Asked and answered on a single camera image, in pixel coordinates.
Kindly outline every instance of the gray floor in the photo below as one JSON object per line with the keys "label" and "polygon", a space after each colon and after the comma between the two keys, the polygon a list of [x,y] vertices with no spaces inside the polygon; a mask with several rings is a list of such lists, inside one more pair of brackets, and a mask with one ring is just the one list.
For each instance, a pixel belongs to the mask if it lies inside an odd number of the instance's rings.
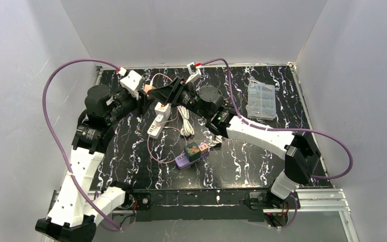
{"label": "gray floor", "polygon": [[281,231],[265,226],[245,220],[138,222],[124,232],[99,227],[93,241],[347,241],[338,212],[298,212],[295,222]]}

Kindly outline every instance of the power strip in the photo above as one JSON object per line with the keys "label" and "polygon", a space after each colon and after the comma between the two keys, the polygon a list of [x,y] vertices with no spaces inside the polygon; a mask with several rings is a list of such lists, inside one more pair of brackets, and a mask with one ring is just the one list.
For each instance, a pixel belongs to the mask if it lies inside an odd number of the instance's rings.
{"label": "power strip", "polygon": [[160,125],[160,124],[168,121],[168,118],[170,118],[170,114],[171,114],[170,104],[162,105],[162,103],[158,102],[158,104],[156,104],[155,106],[155,113],[156,113],[156,117],[148,129],[148,135],[150,135],[151,138],[153,139],[157,139],[162,129],[164,128],[164,125]]}

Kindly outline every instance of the dark green cube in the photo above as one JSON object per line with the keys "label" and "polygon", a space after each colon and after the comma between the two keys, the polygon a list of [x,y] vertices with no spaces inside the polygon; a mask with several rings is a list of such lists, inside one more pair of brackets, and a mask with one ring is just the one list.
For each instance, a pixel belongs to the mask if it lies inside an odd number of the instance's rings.
{"label": "dark green cube", "polygon": [[201,157],[201,150],[195,142],[186,145],[183,149],[190,162]]}

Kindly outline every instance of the gray wall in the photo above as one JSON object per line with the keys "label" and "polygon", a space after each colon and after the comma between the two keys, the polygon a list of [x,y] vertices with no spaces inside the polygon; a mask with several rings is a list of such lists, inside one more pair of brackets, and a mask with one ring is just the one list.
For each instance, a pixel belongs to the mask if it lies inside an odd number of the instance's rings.
{"label": "gray wall", "polygon": [[88,53],[126,67],[293,62],[327,0],[61,0]]}
{"label": "gray wall", "polygon": [[[43,86],[58,65],[87,56],[59,1],[0,0],[0,241],[41,239],[36,220],[65,171],[42,114]],[[51,84],[51,122],[67,151],[94,76],[94,64],[78,64]]]}
{"label": "gray wall", "polygon": [[[333,180],[361,241],[387,241],[387,1],[328,1],[297,61],[313,127],[341,138],[354,167]],[[330,174],[347,166],[320,139]]]}

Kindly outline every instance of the black wire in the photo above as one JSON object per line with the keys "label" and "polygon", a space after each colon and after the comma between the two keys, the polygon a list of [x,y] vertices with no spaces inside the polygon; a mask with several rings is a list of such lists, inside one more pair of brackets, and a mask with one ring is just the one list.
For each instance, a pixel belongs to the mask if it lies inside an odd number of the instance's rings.
{"label": "black wire", "polygon": [[129,217],[133,217],[133,215],[131,214],[131,215],[128,215],[127,217],[125,217],[124,220],[121,222],[121,225],[120,225],[121,227],[122,227],[122,224],[124,224],[125,220],[126,220],[127,218],[129,218]]}

